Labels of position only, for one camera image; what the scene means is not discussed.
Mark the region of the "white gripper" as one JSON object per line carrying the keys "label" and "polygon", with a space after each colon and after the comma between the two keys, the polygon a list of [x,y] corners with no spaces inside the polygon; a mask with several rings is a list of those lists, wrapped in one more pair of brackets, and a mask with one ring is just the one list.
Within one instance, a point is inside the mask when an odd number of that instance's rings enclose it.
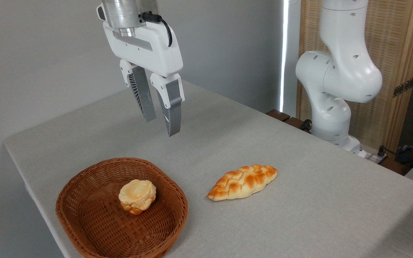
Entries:
{"label": "white gripper", "polygon": [[156,119],[145,71],[148,69],[154,72],[150,77],[151,85],[157,91],[168,135],[177,134],[181,129],[181,103],[185,95],[177,73],[183,67],[182,56],[173,29],[170,30],[170,45],[164,23],[146,22],[135,28],[133,37],[122,36],[107,21],[103,21],[103,28],[111,50],[122,59],[120,68],[125,85],[135,96],[146,122]]}

